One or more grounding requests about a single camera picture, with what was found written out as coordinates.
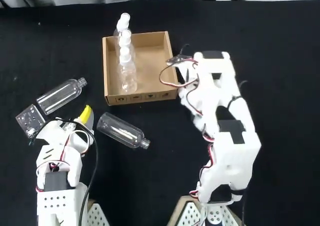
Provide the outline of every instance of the black table surface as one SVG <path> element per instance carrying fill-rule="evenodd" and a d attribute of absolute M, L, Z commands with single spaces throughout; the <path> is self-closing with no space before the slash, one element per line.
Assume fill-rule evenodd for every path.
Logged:
<path fill-rule="evenodd" d="M 253 167 L 245 221 L 250 226 L 317 225 L 320 199 L 320 1 L 129 1 L 0 10 L 1 225 L 37 221 L 36 159 L 15 116 L 67 79 L 85 77 L 80 97 L 50 117 L 74 118 L 85 104 L 95 122 L 111 112 L 141 128 L 148 150 L 100 133 L 99 167 L 90 198 L 113 226 L 163 226 L 180 196 L 196 186 L 206 143 L 179 100 L 109 107 L 104 99 L 102 37 L 120 13 L 133 33 L 168 31 L 174 54 L 230 53 L 262 147 Z M 83 159 L 88 184 L 95 161 Z M 241 215 L 241 203 L 231 205 Z"/>

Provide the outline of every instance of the clear plastic bottle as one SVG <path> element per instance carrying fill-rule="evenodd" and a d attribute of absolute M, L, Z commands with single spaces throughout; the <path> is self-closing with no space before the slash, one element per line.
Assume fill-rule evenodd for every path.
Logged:
<path fill-rule="evenodd" d="M 84 77 L 79 80 L 69 79 L 58 87 L 38 97 L 36 102 L 43 112 L 46 115 L 49 115 L 78 97 L 81 94 L 82 88 L 86 85 L 87 81 Z"/>
<path fill-rule="evenodd" d="M 141 129 L 108 112 L 105 112 L 100 117 L 96 128 L 101 133 L 132 149 L 139 147 L 147 149 L 150 145 L 150 140 L 145 138 L 145 134 Z"/>
<path fill-rule="evenodd" d="M 130 15 L 126 12 L 122 13 L 120 16 L 120 19 L 118 20 L 117 24 L 116 24 L 116 29 L 113 33 L 113 37 L 114 37 L 114 49 L 115 49 L 115 53 L 116 53 L 116 57 L 117 59 L 119 58 L 119 40 L 120 40 L 120 36 L 122 34 L 122 32 L 124 30 L 129 30 L 129 21 L 130 21 Z"/>
<path fill-rule="evenodd" d="M 130 50 L 130 55 L 132 57 L 132 60 L 136 60 L 136 51 L 135 47 L 131 43 L 131 32 L 129 30 L 122 31 L 121 36 L 119 37 L 119 47 L 120 49 L 123 47 L 128 47 Z"/>
<path fill-rule="evenodd" d="M 120 49 L 118 66 L 121 88 L 124 93 L 132 94 L 137 91 L 137 70 L 128 47 Z"/>

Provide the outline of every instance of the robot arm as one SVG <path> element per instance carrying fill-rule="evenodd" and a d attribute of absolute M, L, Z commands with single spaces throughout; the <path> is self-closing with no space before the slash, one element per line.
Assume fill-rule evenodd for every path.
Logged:
<path fill-rule="evenodd" d="M 194 125 L 207 134 L 210 161 L 202 167 L 196 190 L 201 203 L 232 204 L 239 201 L 252 176 L 252 167 L 261 147 L 246 101 L 241 97 L 235 70 L 227 52 L 196 52 L 193 60 L 177 64 L 182 76 L 198 78 L 197 85 L 179 89 L 181 104 L 195 115 Z M 219 120 L 223 106 L 234 120 Z M 216 199 L 219 187 L 229 188 L 229 197 Z"/>
<path fill-rule="evenodd" d="M 89 106 L 74 121 L 93 133 L 94 115 Z M 38 226 L 77 226 L 87 186 L 81 183 L 81 157 L 93 144 L 93 138 L 75 123 L 54 120 L 37 135 L 48 145 L 43 145 L 36 160 Z M 87 136 L 84 141 L 76 133 Z M 82 225 L 87 225 L 87 210 L 83 211 Z"/>

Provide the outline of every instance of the open cardboard tray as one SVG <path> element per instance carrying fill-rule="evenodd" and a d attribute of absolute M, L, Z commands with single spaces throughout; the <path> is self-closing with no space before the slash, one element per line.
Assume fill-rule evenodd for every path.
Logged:
<path fill-rule="evenodd" d="M 132 34 L 131 41 L 135 47 L 138 85 L 136 92 L 125 94 L 120 87 L 117 71 L 118 60 L 115 52 L 115 38 L 110 36 L 102 39 L 104 96 L 108 105 L 175 99 L 177 89 L 159 81 L 160 71 L 167 66 L 166 60 L 173 56 L 168 32 Z M 174 67 L 165 70 L 161 78 L 166 82 L 178 83 Z"/>

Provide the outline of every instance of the bottle neck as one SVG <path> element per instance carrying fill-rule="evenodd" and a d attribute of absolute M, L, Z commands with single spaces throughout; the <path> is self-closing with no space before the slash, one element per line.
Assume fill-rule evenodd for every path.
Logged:
<path fill-rule="evenodd" d="M 87 81 L 84 77 L 80 78 L 78 81 L 77 81 L 77 85 L 79 88 L 83 88 L 84 86 L 87 85 Z"/>
<path fill-rule="evenodd" d="M 150 142 L 151 142 L 150 140 L 143 138 L 140 143 L 141 148 L 146 150 L 149 147 Z"/>

